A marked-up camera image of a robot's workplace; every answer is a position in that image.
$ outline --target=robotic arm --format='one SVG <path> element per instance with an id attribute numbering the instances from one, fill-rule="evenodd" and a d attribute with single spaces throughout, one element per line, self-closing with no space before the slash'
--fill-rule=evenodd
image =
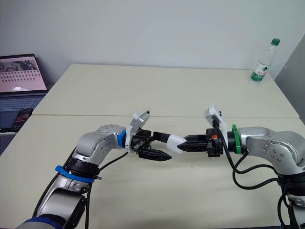
<path id="1" fill-rule="evenodd" d="M 18 229 L 73 229 L 81 219 L 88 201 L 91 185 L 102 168 L 99 164 L 112 149 L 127 149 L 140 158 L 165 161 L 172 157 L 161 150 L 151 149 L 151 131 L 141 128 L 149 118 L 149 111 L 136 112 L 127 128 L 105 125 L 84 134 L 64 164 L 42 194 L 33 218 Z"/>
<path id="2" fill-rule="evenodd" d="M 172 157 L 163 151 L 151 149 L 154 140 L 167 144 L 167 148 L 176 152 L 207 152 L 208 156 L 220 156 L 226 153 L 233 168 L 234 182 L 244 189 L 255 189 L 271 181 L 277 181 L 283 194 L 281 202 L 288 196 L 288 213 L 292 228 L 305 227 L 305 139 L 290 131 L 275 132 L 263 127 L 249 127 L 227 131 L 227 125 L 214 105 L 206 111 L 205 118 L 213 126 L 205 135 L 189 135 L 184 138 L 165 133 L 143 130 L 149 118 L 149 111 L 136 112 L 126 128 L 118 125 L 106 125 L 97 131 L 84 134 L 76 148 L 61 167 L 57 166 L 57 175 L 42 194 L 33 214 L 18 229 L 73 229 L 83 215 L 90 197 L 92 183 L 99 168 L 112 149 L 126 149 L 135 152 L 140 158 L 165 161 Z M 229 152 L 244 156 L 233 164 Z M 237 166 L 247 156 L 259 156 L 272 163 L 257 165 L 239 171 Z M 244 187 L 237 183 L 235 173 L 244 174 L 258 167 L 272 168 L 278 178 L 272 178 L 254 187 Z"/>
<path id="3" fill-rule="evenodd" d="M 290 226 L 296 229 L 305 227 L 305 139 L 291 131 L 275 132 L 263 127 L 248 127 L 237 129 L 233 125 L 232 131 L 227 131 L 227 125 L 222 114 L 215 105 L 211 105 L 205 114 L 208 122 L 214 127 L 207 129 L 205 135 L 189 135 L 187 141 L 177 147 L 187 152 L 205 152 L 208 156 L 220 156 L 226 153 L 233 168 L 233 180 L 241 188 L 256 189 L 271 181 L 277 181 L 282 188 L 283 195 L 278 203 L 278 214 L 281 223 L 281 202 L 288 196 L 288 213 Z M 229 151 L 244 156 L 233 164 Z M 258 156 L 268 160 L 269 165 L 258 165 L 244 171 L 237 170 L 237 166 L 247 156 Z M 272 168 L 277 178 L 254 187 L 239 185 L 235 173 L 244 174 L 258 167 Z"/>

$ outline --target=table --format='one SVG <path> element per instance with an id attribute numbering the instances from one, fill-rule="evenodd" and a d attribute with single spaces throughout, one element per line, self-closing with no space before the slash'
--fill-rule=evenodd
<path id="1" fill-rule="evenodd" d="M 226 117 L 299 115 L 267 75 L 253 87 L 250 70 L 156 68 L 73 64 L 34 115 L 123 115 L 149 109 L 152 116 L 202 117 L 215 103 Z"/>
<path id="2" fill-rule="evenodd" d="M 31 217 L 35 205 L 79 137 L 99 126 L 127 126 L 131 117 L 33 115 L 0 157 L 0 228 L 14 228 Z M 296 118 L 226 118 L 237 127 L 264 126 L 275 131 L 291 130 L 305 136 Z M 202 134 L 204 118 L 151 117 L 145 129 L 185 136 Z M 166 162 L 140 159 L 134 154 L 105 169 L 91 193 L 92 229 L 202 229 L 278 225 L 276 183 L 257 190 L 239 189 L 225 156 L 212 160 L 206 153 L 174 154 L 163 143 L 155 148 L 173 155 Z M 123 154 L 113 150 L 103 164 Z M 233 155 L 234 161 L 239 156 Z M 267 161 L 248 157 L 249 167 Z M 238 176 L 253 185 L 275 177 L 270 169 Z M 288 219 L 283 209 L 283 217 Z M 84 228 L 84 216 L 78 228 Z"/>

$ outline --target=plastic water bottle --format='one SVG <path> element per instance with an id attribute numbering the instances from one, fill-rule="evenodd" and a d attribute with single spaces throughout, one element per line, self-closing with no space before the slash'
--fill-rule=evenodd
<path id="1" fill-rule="evenodd" d="M 272 39 L 271 45 L 269 48 L 263 53 L 261 58 L 257 63 L 256 69 L 253 70 L 251 75 L 251 80 L 254 82 L 260 82 L 263 80 L 263 77 L 266 75 L 267 70 L 269 69 L 270 65 L 275 60 L 277 46 L 280 43 L 280 40 L 277 38 Z"/>

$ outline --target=blue cable tie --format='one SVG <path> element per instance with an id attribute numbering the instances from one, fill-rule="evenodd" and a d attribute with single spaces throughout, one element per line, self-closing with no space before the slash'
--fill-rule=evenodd
<path id="1" fill-rule="evenodd" d="M 65 177 L 70 178 L 72 180 L 78 180 L 78 181 L 85 182 L 85 183 L 93 183 L 94 182 L 94 179 L 79 177 L 79 176 L 70 174 L 66 170 L 64 170 L 62 166 L 56 166 L 55 171 L 61 173 Z"/>

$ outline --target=wire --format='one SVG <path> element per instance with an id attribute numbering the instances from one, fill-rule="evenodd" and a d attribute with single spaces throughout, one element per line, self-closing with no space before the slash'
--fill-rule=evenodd
<path id="1" fill-rule="evenodd" d="M 65 168 L 68 164 L 68 162 L 70 161 L 70 159 L 72 158 L 72 155 L 75 151 L 76 147 L 72 150 L 72 152 L 70 153 L 68 159 L 66 160 L 66 162 L 64 163 L 63 167 Z M 40 196 L 39 200 L 38 200 L 38 203 L 34 209 L 34 212 L 33 212 L 33 215 L 32 217 L 36 217 L 37 216 L 37 211 L 38 211 L 38 208 L 43 200 L 43 198 L 45 197 L 45 195 L 47 194 L 47 192 L 49 191 L 51 185 L 54 183 L 54 181 L 56 180 L 56 178 L 60 175 L 60 173 L 57 173 L 53 179 L 50 181 L 50 183 L 47 185 L 47 187 L 45 188 L 45 190 L 43 191 L 42 195 Z"/>
<path id="2" fill-rule="evenodd" d="M 288 203 L 287 203 L 286 197 L 284 197 L 283 201 L 284 201 L 285 206 L 288 208 Z"/>
<path id="3" fill-rule="evenodd" d="M 128 154 L 128 152 L 126 152 L 125 154 L 123 154 L 122 156 L 112 160 L 111 162 L 108 162 L 107 164 L 105 164 L 104 166 L 102 166 L 100 169 L 99 169 L 99 172 L 96 174 L 98 175 L 103 169 L 105 169 L 107 166 L 111 165 L 112 163 L 116 162 L 117 160 L 120 160 L 122 157 L 125 157 L 126 155 Z"/>
<path id="4" fill-rule="evenodd" d="M 248 155 L 249 155 L 249 153 L 246 152 L 246 153 L 242 156 L 242 158 L 240 158 L 240 159 L 237 161 L 237 163 L 235 164 L 235 168 L 237 168 L 237 167 L 239 166 L 239 164 L 240 164 Z M 267 185 L 267 184 L 269 184 L 269 183 L 271 183 L 271 182 L 274 182 L 274 181 L 281 181 L 279 178 L 271 178 L 271 179 L 269 179 L 269 180 L 263 181 L 262 183 L 259 183 L 259 184 L 254 185 L 254 186 L 243 186 L 243 185 L 241 185 L 241 184 L 239 184 L 239 183 L 237 182 L 236 176 L 235 176 L 235 175 L 236 175 L 236 172 L 233 170 L 233 172 L 232 172 L 232 177 L 233 177 L 234 183 L 235 183 L 238 187 L 240 187 L 240 188 L 242 188 L 242 189 L 246 189 L 246 190 L 257 189 L 257 188 L 260 188 L 260 187 L 262 187 L 262 186 L 265 186 L 265 185 Z"/>
<path id="5" fill-rule="evenodd" d="M 90 194 L 91 194 L 91 189 L 92 189 L 92 183 L 89 184 L 88 192 L 87 192 L 85 229 L 89 228 L 89 209 L 90 209 Z"/>
<path id="6" fill-rule="evenodd" d="M 111 162 L 108 162 L 104 166 L 102 166 L 99 171 L 95 174 L 97 176 L 103 169 L 105 169 L 107 166 L 111 165 L 112 163 L 116 162 L 117 160 L 120 160 L 121 158 L 125 157 L 128 154 L 126 152 L 120 157 L 117 157 L 116 159 L 112 160 Z M 89 184 L 88 187 L 88 192 L 87 192 L 87 202 L 86 202 L 86 220 L 85 220 L 85 229 L 89 228 L 89 207 L 90 207 L 90 194 L 91 194 L 91 189 L 92 189 L 92 183 Z"/>
<path id="7" fill-rule="evenodd" d="M 238 170 L 238 169 L 235 167 L 234 162 L 233 162 L 233 160 L 232 160 L 232 158 L 231 158 L 231 155 L 230 155 L 228 146 L 227 146 L 227 144 L 226 144 L 226 141 L 225 141 L 225 139 L 224 139 L 223 133 L 220 131 L 219 126 L 215 125 L 214 128 L 215 128 L 215 130 L 217 131 L 217 134 L 220 136 L 221 141 L 223 142 L 225 154 L 226 154 L 226 156 L 227 156 L 227 158 L 228 158 L 228 161 L 229 161 L 229 163 L 230 163 L 230 166 L 232 167 L 233 171 L 235 171 L 235 173 L 238 173 L 238 174 L 245 174 L 245 173 L 248 173 L 248 172 L 252 171 L 253 169 L 262 168 L 262 167 L 273 169 L 273 171 L 275 172 L 275 168 L 273 168 L 273 167 L 270 166 L 270 165 L 265 165 L 265 164 L 260 164 L 260 165 L 252 166 L 252 167 L 250 167 L 250 168 L 248 168 L 248 169 L 245 169 L 245 170 L 242 170 L 242 171 Z"/>
<path id="8" fill-rule="evenodd" d="M 287 229 L 287 226 L 284 224 L 284 221 L 282 218 L 282 213 L 281 213 L 281 205 L 282 205 L 282 201 L 284 200 L 285 197 L 286 197 L 286 191 L 284 190 L 284 192 L 282 193 L 281 197 L 279 198 L 279 200 L 277 202 L 277 215 L 281 222 L 281 226 L 283 226 L 285 229 Z"/>

